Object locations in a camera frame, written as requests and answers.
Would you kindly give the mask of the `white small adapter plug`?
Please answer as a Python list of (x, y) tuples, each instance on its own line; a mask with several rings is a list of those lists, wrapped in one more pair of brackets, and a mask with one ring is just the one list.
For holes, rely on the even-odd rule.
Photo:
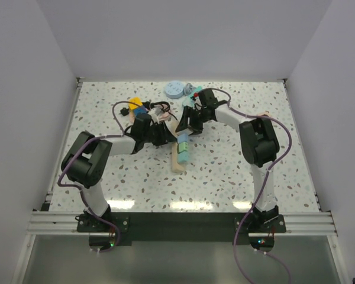
[(188, 127), (185, 127), (181, 133), (182, 134), (187, 134), (187, 135), (191, 135), (192, 133), (194, 132), (193, 128), (188, 126)]

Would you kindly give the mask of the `teal triangular power strip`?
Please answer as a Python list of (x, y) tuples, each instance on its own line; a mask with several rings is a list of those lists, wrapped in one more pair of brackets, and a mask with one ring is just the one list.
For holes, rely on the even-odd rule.
[(193, 89), (189, 95), (186, 96), (186, 98), (184, 99), (184, 101), (182, 102), (182, 106), (183, 107), (191, 107), (194, 108), (195, 104), (196, 104), (196, 94), (202, 90), (202, 87), (199, 86), (195, 89)]

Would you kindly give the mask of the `round light blue socket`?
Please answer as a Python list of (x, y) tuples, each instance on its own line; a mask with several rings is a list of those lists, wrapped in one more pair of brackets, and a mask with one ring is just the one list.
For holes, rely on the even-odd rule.
[(179, 99), (184, 96), (185, 84), (178, 80), (170, 81), (163, 89), (164, 94), (169, 99)]

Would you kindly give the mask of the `beige long power strip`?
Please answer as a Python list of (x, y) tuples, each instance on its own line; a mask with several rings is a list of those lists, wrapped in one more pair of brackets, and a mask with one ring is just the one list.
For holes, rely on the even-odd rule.
[[(175, 138), (177, 138), (176, 127), (178, 126), (178, 122), (176, 120), (171, 120), (170, 122), (170, 131)], [(183, 164), (178, 163), (178, 142), (175, 141), (172, 143), (172, 172), (173, 173), (183, 173), (185, 171), (185, 166)]]

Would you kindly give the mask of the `pink round socket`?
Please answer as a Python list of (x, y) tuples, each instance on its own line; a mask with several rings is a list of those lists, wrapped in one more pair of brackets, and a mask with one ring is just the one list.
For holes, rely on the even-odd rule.
[(258, 116), (267, 116), (267, 117), (271, 117), (269, 112), (262, 112), (260, 114), (258, 114)]

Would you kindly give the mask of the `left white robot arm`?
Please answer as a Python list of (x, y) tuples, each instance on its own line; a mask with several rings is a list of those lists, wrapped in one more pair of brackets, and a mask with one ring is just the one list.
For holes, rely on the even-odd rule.
[(57, 184), (78, 189), (85, 211), (91, 215), (91, 227), (104, 232), (111, 225), (110, 206), (101, 189), (108, 159), (116, 155), (136, 154), (147, 143), (158, 147), (176, 141), (173, 128), (164, 121), (157, 122), (149, 114), (137, 115), (133, 125), (121, 135), (95, 136), (83, 131), (62, 161), (62, 173)]

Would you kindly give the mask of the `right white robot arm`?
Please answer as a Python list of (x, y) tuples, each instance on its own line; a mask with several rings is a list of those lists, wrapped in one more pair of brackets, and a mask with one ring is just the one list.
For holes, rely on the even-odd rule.
[(271, 120), (265, 115), (248, 117), (238, 114), (225, 104), (205, 106), (199, 111), (186, 106), (175, 131), (177, 134), (197, 135), (208, 121), (221, 122), (239, 133), (241, 153), (251, 166), (254, 179), (251, 224), (256, 231), (266, 232), (279, 215), (272, 163), (277, 158), (280, 145)]

